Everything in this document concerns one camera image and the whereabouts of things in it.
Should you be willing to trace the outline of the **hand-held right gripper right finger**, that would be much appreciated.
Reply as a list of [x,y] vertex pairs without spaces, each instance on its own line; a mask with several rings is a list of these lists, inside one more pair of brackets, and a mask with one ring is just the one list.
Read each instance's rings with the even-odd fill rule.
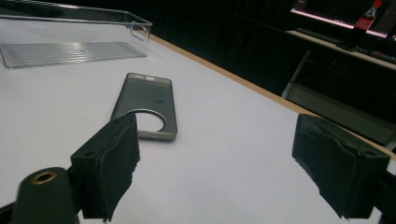
[[338,216],[368,218],[377,208],[390,218],[390,155],[326,119],[301,114],[292,157]]

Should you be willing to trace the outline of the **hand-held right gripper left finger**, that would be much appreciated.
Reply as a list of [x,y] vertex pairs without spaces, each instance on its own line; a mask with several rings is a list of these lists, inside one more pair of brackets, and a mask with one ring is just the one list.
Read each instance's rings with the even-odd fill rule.
[[85,218],[112,219],[139,160],[135,114],[111,120],[71,156]]

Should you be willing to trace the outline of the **dark keyboard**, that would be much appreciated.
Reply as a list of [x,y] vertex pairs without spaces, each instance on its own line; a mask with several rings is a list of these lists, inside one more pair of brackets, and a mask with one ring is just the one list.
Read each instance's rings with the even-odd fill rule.
[[[296,32],[299,33],[299,34],[311,36],[311,37],[316,38],[316,39],[320,39],[321,41],[326,41],[326,42],[332,43],[334,45],[342,43],[342,41],[337,39],[337,38],[333,38],[333,37],[329,37],[329,36],[322,35],[322,34],[319,34],[319,33],[315,33],[313,31],[309,31],[309,30],[306,30],[304,28],[297,28]],[[373,57],[373,58],[377,58],[378,60],[382,60],[382,61],[387,62],[387,63],[396,64],[396,56],[390,56],[390,55],[388,55],[386,53],[383,53],[383,52],[381,52],[379,50],[368,49],[366,47],[361,47],[361,46],[357,46],[355,48],[355,50],[358,53],[361,53],[361,54],[364,54],[364,55],[367,55],[367,56],[370,56],[370,57]]]

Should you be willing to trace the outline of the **cola bottle with red label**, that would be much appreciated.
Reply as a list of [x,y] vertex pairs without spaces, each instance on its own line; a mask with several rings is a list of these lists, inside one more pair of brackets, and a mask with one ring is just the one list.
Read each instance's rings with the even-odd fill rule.
[[351,33],[342,43],[341,48],[349,51],[353,51],[357,47],[360,40],[366,32],[369,30],[371,25],[374,23],[378,9],[382,5],[382,0],[374,0],[372,6],[368,11],[363,13],[355,23]]

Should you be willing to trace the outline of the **clear plastic storage bin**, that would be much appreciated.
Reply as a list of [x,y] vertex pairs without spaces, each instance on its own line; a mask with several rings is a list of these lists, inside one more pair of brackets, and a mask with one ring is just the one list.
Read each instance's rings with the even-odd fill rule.
[[145,57],[151,27],[123,10],[0,0],[0,64],[17,69]]

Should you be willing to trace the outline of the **computer monitor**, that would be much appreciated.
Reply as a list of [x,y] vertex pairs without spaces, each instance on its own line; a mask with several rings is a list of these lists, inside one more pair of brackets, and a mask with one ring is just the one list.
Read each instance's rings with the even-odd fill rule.
[[[352,29],[358,18],[376,0],[295,0],[290,12],[317,21]],[[396,0],[378,0],[381,6],[367,30],[368,35],[391,38],[396,35]]]

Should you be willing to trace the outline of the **light background desk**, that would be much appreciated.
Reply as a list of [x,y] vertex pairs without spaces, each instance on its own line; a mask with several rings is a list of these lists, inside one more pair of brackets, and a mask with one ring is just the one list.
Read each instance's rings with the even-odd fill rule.
[[396,148],[396,65],[298,31],[301,49],[281,97],[388,149]]

